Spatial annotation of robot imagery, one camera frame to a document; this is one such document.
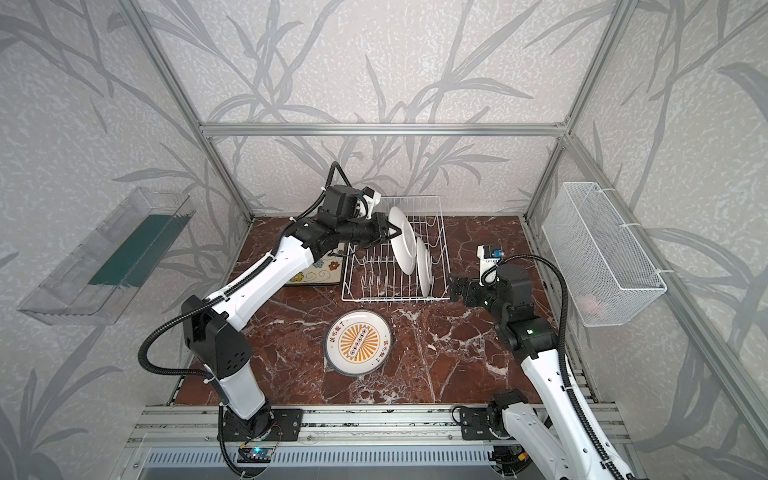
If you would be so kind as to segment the white round plate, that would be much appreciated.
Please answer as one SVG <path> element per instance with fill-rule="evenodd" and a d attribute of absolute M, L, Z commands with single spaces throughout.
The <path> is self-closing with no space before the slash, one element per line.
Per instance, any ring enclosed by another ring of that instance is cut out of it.
<path fill-rule="evenodd" d="M 431 294 L 434 277 L 430 250 L 421 237 L 417 238 L 417 274 L 421 294 L 424 298 L 427 298 Z"/>
<path fill-rule="evenodd" d="M 393 345 L 392 328 L 383 316 L 371 310 L 354 310 L 330 325 L 323 347 L 334 371 L 361 377 L 382 367 Z"/>
<path fill-rule="evenodd" d="M 413 228 L 404 212 L 395 206 L 390 208 L 388 220 L 402 228 L 402 236 L 391 242 L 391 248 L 400 269 L 404 274 L 411 275 L 415 269 L 417 257 Z"/>

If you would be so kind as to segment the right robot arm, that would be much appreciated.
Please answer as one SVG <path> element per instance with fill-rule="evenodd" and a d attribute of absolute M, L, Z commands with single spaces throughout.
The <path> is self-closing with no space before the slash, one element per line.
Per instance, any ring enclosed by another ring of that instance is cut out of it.
<path fill-rule="evenodd" d="M 546 427 L 525 396 L 512 390 L 489 402 L 491 432 L 517 441 L 548 479 L 634 478 L 575 383 L 564 333 L 536 314 L 526 270 L 501 263 L 477 279 L 451 279 L 449 291 L 451 300 L 482 307 L 494 318 L 497 338 L 512 352 L 552 422 Z"/>

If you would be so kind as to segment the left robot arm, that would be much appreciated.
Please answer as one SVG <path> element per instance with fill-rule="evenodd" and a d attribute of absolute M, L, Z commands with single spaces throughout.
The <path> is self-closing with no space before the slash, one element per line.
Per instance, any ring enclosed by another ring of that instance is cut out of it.
<path fill-rule="evenodd" d="M 309 214 L 289 221 L 262 259 L 204 299 L 189 297 L 182 312 L 184 343 L 203 366 L 220 402 L 238 418 L 264 416 L 267 400 L 250 365 L 252 349 L 242 330 L 256 311 L 288 281 L 339 244 L 378 246 L 403 228 L 377 211 L 381 195 L 346 185 L 327 187 Z"/>

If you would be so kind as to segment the pink object in basket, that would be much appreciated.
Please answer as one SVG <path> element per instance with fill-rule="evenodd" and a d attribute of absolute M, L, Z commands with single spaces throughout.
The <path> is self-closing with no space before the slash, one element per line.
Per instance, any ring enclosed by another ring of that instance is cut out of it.
<path fill-rule="evenodd" d="M 598 318 L 603 314 L 604 304 L 592 295 L 581 297 L 579 305 L 586 315 Z"/>

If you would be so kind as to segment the green circuit board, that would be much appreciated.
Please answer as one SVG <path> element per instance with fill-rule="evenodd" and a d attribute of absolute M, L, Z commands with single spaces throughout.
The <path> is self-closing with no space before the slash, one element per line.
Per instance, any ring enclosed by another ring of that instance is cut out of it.
<path fill-rule="evenodd" d="M 238 448 L 238 462 L 245 464 L 266 464 L 272 461 L 276 446 L 241 445 Z"/>

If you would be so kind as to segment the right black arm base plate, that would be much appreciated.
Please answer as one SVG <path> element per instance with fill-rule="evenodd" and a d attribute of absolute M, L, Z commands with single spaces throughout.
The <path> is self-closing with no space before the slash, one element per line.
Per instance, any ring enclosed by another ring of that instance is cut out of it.
<path fill-rule="evenodd" d="M 457 422 L 464 440 L 509 440 L 512 436 L 506 431 L 501 412 L 491 406 L 483 408 L 458 407 Z"/>

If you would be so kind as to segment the white mesh wall basket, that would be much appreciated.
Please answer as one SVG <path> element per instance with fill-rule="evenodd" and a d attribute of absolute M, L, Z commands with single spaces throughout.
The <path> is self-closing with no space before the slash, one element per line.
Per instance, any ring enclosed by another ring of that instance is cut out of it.
<path fill-rule="evenodd" d="M 667 285 L 606 191 L 594 182 L 565 182 L 542 226 L 582 324 L 622 326 L 667 292 Z M 604 304 L 586 315 L 579 300 Z"/>

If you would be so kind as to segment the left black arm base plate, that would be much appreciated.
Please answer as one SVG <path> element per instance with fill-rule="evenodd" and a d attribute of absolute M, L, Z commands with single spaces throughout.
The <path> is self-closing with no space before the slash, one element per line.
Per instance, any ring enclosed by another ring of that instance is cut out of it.
<path fill-rule="evenodd" d="M 298 440 L 301 429 L 302 409 L 262 409 L 251 419 L 244 420 L 225 407 L 219 416 L 218 440 L 224 442 L 285 441 Z"/>

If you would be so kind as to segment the aluminium frame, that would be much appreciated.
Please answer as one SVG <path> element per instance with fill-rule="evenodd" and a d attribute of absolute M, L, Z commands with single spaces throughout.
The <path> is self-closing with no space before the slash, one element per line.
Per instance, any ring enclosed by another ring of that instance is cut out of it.
<path fill-rule="evenodd" d="M 607 29 L 598 44 L 595 56 L 579 87 L 574 105 L 564 120 L 555 123 L 212 123 L 204 124 L 194 112 L 189 95 L 184 91 L 178 75 L 157 39 L 147 14 L 137 1 L 121 1 L 118 4 L 123 26 L 138 39 L 156 73 L 179 108 L 190 132 L 192 142 L 213 166 L 234 197 L 241 215 L 250 220 L 253 210 L 246 203 L 242 191 L 234 183 L 232 175 L 215 150 L 214 136 L 384 136 L 384 137 L 554 137 L 555 150 L 537 184 L 531 203 L 538 204 L 546 185 L 550 182 L 563 153 L 569 153 L 582 174 L 601 186 L 608 201 L 627 221 L 641 247 L 658 267 L 666 270 L 668 290 L 666 301 L 685 331 L 690 343 L 698 350 L 712 375 L 720 383 L 734 410 L 750 429 L 761 448 L 767 446 L 767 399 L 755 381 L 748 375 L 737 356 L 728 349 L 725 340 L 717 333 L 693 295 L 684 286 L 671 264 L 653 243 L 646 230 L 638 223 L 636 215 L 615 190 L 613 182 L 605 175 L 596 159 L 578 137 L 575 129 L 596 91 L 599 78 L 604 74 L 611 56 L 629 26 L 638 7 L 635 1 L 616 1 L 612 5 Z"/>

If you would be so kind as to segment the clear plastic wall bin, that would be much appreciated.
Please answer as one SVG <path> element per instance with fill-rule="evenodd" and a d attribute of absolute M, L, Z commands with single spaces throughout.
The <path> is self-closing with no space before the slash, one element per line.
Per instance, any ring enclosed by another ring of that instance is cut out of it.
<path fill-rule="evenodd" d="M 188 194 L 135 188 L 18 310 L 47 325 L 116 323 L 195 213 Z"/>

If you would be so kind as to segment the aluminium mounting rail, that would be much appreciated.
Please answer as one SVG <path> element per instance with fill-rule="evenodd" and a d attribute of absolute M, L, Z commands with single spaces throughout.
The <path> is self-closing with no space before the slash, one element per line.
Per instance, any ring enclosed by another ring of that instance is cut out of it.
<path fill-rule="evenodd" d="M 304 406 L 298 440 L 281 447 L 459 445 L 458 412 L 449 405 Z M 214 406 L 147 407 L 128 437 L 128 448 L 217 445 Z"/>

